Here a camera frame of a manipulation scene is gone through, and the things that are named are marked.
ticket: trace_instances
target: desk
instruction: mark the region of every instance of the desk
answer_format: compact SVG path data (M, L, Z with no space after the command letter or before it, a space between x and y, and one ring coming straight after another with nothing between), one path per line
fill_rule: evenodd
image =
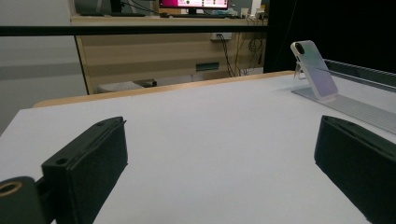
M159 27L169 30L168 34L151 35L77 35L89 94L97 93L99 85L114 82L207 72L228 77L229 67L235 73L237 69L263 67L267 21L76 16L71 18L71 24L74 27L152 27L153 33ZM190 27L190 32L174 34L182 27ZM226 41L228 59L222 42L211 40L212 32L221 32L224 28L233 29L232 39Z
M0 179L29 175L95 122L124 116L129 165L100 223L368 223L315 165L322 115L396 137L290 90L293 77L21 110Z

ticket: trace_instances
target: black wall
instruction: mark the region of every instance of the black wall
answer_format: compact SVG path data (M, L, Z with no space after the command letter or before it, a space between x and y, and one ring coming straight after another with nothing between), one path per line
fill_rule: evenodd
M325 59L396 73L391 1L272 0L268 25L264 72L294 70L290 44L309 39Z

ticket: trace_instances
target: screw hole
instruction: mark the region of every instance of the screw hole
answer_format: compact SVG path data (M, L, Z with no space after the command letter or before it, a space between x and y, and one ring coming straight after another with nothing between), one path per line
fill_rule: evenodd
M0 197L7 196L16 192L18 189L22 187L21 182L9 182L3 185L0 185Z

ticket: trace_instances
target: camera lens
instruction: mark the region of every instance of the camera lens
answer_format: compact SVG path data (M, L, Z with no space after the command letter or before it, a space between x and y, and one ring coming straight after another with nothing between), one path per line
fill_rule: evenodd
M297 48L297 51L300 54L304 54L305 53L304 48L303 48L303 46L300 43L296 43L296 48Z

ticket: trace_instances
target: power outlet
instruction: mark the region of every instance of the power outlet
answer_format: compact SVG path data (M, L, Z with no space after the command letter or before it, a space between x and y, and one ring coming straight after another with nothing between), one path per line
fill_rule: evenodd
M222 35L225 40L230 40L231 37L233 36L233 33L212 33L212 36L210 37L211 40L221 40L221 37L219 35Z

